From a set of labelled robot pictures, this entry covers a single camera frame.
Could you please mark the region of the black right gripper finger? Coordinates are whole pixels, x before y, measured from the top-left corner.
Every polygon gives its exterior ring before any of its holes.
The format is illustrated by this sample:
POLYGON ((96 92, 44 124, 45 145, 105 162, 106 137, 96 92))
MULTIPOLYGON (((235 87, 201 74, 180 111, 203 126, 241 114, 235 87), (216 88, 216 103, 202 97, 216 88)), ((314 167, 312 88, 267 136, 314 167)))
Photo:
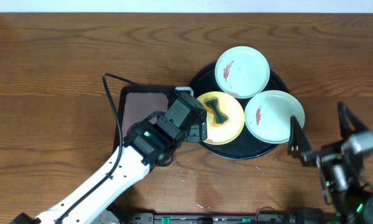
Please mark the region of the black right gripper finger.
POLYGON ((288 155, 304 157, 312 151, 311 145, 302 130, 296 116, 290 117, 290 137, 288 141, 288 155))
POLYGON ((341 137, 347 139, 352 134, 368 131, 369 128, 359 120, 343 102, 338 102, 338 117, 341 137))

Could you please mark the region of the green yellow sponge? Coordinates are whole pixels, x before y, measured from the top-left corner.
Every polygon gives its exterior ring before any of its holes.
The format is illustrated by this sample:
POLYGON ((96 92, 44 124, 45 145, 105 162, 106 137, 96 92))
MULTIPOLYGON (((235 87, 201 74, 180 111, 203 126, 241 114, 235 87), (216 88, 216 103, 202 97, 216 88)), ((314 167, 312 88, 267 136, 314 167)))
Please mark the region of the green yellow sponge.
POLYGON ((208 113, 213 114, 213 126, 219 127, 229 122, 229 117, 220 110, 220 103, 218 98, 211 98, 204 102, 208 113))

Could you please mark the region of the yellow plate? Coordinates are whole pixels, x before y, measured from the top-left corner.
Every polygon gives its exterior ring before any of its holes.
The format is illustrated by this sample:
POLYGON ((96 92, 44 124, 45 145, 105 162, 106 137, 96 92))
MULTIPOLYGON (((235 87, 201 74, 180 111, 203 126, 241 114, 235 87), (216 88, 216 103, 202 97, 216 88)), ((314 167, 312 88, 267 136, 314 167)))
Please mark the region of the yellow plate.
POLYGON ((207 144, 223 145, 230 143, 242 132, 245 124, 245 114, 241 104, 231 95, 221 91, 211 91, 197 97, 202 103, 211 98, 218 98, 220 110, 229 117, 229 122, 223 126, 213 126, 213 114, 207 112, 207 144))

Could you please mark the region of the mint green plate top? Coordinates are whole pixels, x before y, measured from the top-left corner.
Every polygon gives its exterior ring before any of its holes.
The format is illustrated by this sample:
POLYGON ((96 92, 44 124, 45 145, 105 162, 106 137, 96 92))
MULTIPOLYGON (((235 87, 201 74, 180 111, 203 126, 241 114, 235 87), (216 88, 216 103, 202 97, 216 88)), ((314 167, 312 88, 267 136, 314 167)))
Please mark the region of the mint green plate top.
POLYGON ((270 79, 270 66, 255 48, 237 46, 219 57, 214 73, 223 92, 245 99, 263 91, 270 79))

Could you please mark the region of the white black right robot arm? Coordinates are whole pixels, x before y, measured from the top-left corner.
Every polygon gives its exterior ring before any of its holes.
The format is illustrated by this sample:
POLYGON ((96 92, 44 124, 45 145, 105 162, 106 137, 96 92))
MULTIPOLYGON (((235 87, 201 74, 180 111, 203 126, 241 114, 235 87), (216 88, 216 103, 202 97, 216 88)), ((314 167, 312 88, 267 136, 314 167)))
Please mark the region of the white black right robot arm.
POLYGON ((338 213, 334 220, 323 212, 300 212, 296 223, 373 223, 373 184, 361 175, 364 159, 373 155, 373 132, 343 103, 338 103, 341 140, 314 151, 296 116, 290 118, 288 154, 304 167, 321 171, 324 201, 338 213))

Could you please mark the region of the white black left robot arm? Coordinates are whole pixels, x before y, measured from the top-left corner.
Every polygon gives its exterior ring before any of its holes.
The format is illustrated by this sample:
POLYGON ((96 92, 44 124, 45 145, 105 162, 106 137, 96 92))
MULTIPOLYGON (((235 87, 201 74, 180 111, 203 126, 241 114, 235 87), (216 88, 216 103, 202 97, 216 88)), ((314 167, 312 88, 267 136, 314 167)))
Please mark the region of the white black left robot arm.
POLYGON ((166 112, 155 111, 132 125, 114 155, 69 196, 35 218, 21 213, 12 223, 91 223, 126 189, 190 141, 191 128, 205 119, 202 103, 180 93, 166 112))

